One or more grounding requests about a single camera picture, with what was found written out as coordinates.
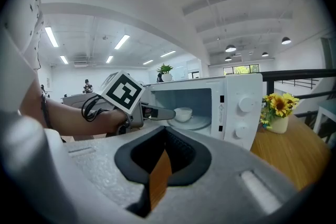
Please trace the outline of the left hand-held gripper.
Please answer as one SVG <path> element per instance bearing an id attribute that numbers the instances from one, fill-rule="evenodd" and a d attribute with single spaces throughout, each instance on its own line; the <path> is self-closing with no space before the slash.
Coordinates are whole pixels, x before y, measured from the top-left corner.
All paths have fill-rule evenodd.
<path id="1" fill-rule="evenodd" d="M 112 110 L 101 113 L 101 125 L 107 135 L 118 135 L 122 126 L 131 124 L 131 114 L 134 112 L 144 87 L 124 71 L 112 73 L 101 85 L 101 97 L 113 106 Z M 175 118 L 174 110 L 141 103 L 144 119 L 162 121 Z"/>

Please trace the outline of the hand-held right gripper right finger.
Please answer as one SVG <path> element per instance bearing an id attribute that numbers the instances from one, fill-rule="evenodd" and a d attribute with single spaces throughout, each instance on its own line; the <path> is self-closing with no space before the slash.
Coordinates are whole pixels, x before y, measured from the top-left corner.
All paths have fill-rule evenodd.
<path id="1" fill-rule="evenodd" d="M 289 223 L 311 192 L 298 191 L 279 170 L 243 147 L 187 130 L 212 160 L 189 186 L 168 187 L 155 223 Z"/>

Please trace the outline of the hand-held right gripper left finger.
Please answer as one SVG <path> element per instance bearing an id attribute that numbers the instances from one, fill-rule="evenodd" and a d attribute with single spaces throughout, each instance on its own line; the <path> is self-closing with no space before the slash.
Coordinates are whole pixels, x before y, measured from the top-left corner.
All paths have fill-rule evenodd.
<path id="1" fill-rule="evenodd" d="M 118 148 L 161 130 L 67 144 L 46 130 L 47 181 L 55 182 L 45 198 L 45 217 L 52 223 L 166 223 L 165 210 L 150 209 L 149 187 L 128 180 L 114 160 Z"/>

